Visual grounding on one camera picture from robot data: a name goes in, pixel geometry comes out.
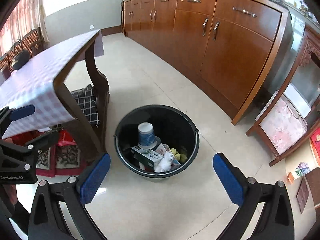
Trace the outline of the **person's left hand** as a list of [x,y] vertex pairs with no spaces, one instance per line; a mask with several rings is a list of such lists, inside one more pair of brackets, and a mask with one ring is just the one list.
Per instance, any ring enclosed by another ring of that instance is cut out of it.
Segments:
[[1,185],[1,200],[5,204],[16,205],[18,202],[16,185]]

